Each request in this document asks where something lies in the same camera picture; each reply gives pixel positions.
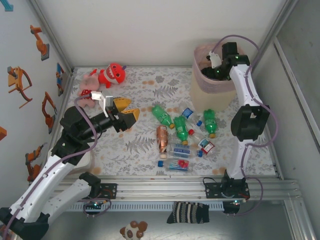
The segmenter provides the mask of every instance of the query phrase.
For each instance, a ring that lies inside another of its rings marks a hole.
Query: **sock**
[[[198,202],[176,201],[167,224],[189,223],[204,224],[209,222],[209,205]]]

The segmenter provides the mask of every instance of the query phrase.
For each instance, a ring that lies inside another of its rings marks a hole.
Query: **stuffed animal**
[[[84,96],[92,91],[97,91],[100,87],[100,83],[98,80],[98,74],[94,73],[92,75],[85,74],[83,76],[83,80],[80,83],[78,96]],[[80,99],[78,102],[78,105],[82,108],[84,108],[86,105],[88,105],[90,108],[93,108],[96,105],[96,102],[92,100],[91,97],[86,97],[83,99]]]
[[[141,221],[139,224],[136,221],[130,222],[127,226],[120,229],[120,233],[126,240],[139,240],[144,236],[148,224]]]
[[[111,83],[120,84],[126,79],[126,69],[127,66],[121,66],[118,63],[111,63],[106,69],[101,69],[99,73],[99,83],[105,84],[108,89],[111,87]],[[92,74],[97,73],[97,69],[93,70]]]

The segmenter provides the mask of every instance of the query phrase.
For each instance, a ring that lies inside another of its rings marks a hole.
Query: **green soda bottle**
[[[175,131],[177,137],[181,140],[182,145],[188,145],[188,131],[186,126],[186,119],[184,116],[175,117],[174,120]]]
[[[215,112],[211,109],[205,110],[203,112],[204,116],[204,126],[209,132],[209,138],[214,139],[216,137],[217,123],[215,118]]]
[[[161,106],[155,105],[152,108],[152,114],[162,125],[166,125],[170,129],[173,129],[175,127],[175,125],[172,123],[171,117]]]

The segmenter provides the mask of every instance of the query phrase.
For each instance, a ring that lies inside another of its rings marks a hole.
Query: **floral mat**
[[[79,84],[84,74],[89,74],[94,68],[76,68],[67,107],[74,105]],[[191,86],[191,68],[183,67],[128,67],[126,80],[122,84],[113,84],[109,91],[114,97],[130,98],[132,103],[128,109],[139,108],[140,116],[131,129],[117,133],[113,128],[102,134],[96,148],[92,151],[90,171],[96,175],[130,176],[130,175],[222,175],[231,159],[234,136],[231,134],[231,120],[239,109],[235,98],[229,107],[216,113],[217,131],[213,143],[216,154],[213,159],[196,157],[190,160],[189,172],[172,172],[158,167],[159,149],[156,142],[156,128],[159,122],[152,115],[151,109],[159,104],[166,109],[172,119],[179,115],[177,106],[186,102],[193,107],[189,95]],[[85,107],[89,117],[101,113],[98,104],[94,108]],[[203,128],[187,124],[188,129],[195,129],[208,134]],[[175,129],[168,128],[169,142],[179,143]],[[266,141],[262,134],[257,144]],[[269,149],[253,148],[245,170],[247,175],[275,176],[273,162]]]

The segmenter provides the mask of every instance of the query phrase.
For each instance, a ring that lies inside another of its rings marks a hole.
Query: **red bottle cap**
[[[189,133],[189,135],[193,135],[193,134],[195,133],[195,131],[194,131],[193,129],[190,129],[190,130],[188,131],[188,133]]]

